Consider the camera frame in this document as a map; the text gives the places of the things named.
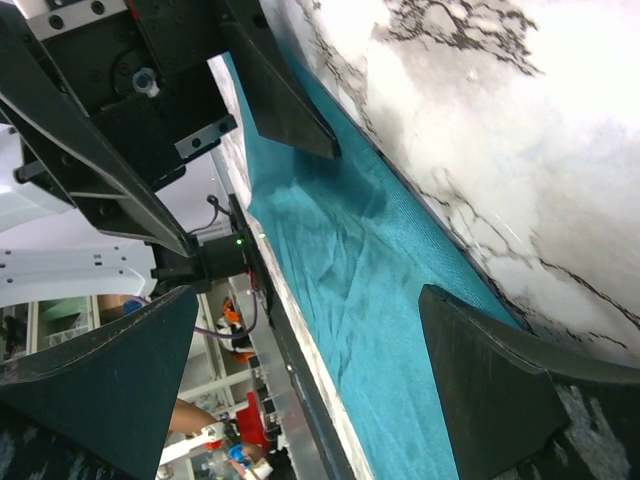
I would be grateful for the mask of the teal cloth napkin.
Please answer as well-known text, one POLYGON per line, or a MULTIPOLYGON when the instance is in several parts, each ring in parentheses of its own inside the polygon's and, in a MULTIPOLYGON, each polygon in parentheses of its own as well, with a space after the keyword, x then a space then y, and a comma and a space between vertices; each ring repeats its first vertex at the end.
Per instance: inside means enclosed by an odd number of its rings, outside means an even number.
POLYGON ((337 136, 338 160, 260 136, 230 58, 211 67, 238 118, 250 214, 373 477, 455 478, 420 292, 434 284, 503 322, 511 315, 311 75, 298 72, 337 136))

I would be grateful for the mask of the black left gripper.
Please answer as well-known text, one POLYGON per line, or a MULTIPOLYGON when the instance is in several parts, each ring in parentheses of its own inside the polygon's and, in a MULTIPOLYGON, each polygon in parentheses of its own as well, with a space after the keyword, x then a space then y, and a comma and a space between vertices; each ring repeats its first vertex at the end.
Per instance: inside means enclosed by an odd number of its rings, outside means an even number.
MULTIPOLYGON (((193 254, 151 188, 180 178, 237 126, 207 64, 220 51, 206 46, 215 39, 202 23, 210 10, 204 1, 26 3, 31 33, 94 124, 1 11, 2 115, 102 234, 193 254)), ((338 140, 289 68, 261 4, 221 1, 219 15, 258 134, 336 159, 338 140)))

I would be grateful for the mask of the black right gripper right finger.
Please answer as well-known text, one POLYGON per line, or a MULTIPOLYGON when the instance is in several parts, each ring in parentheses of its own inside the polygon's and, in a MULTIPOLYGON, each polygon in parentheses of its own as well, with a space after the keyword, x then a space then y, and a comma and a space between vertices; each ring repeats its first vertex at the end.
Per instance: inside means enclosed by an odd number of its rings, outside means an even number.
POLYGON ((426 285, 424 338, 462 479, 636 479, 639 371, 426 285))

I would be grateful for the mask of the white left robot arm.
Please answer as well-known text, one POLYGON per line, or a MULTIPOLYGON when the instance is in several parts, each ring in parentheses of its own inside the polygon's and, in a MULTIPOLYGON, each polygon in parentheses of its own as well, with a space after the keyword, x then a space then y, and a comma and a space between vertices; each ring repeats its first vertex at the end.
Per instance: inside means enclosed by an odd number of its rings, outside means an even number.
POLYGON ((239 202, 203 166, 237 126, 209 66, 222 55, 260 136, 338 156, 257 1, 2 3, 3 305, 254 268, 239 202))

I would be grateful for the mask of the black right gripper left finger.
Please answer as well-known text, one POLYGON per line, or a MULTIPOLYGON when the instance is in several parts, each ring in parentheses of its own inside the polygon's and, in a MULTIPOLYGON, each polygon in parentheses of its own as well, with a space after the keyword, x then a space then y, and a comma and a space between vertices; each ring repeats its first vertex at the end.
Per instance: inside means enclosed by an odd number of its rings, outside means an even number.
POLYGON ((4 479, 152 479, 186 365, 196 293, 1 366, 4 479))

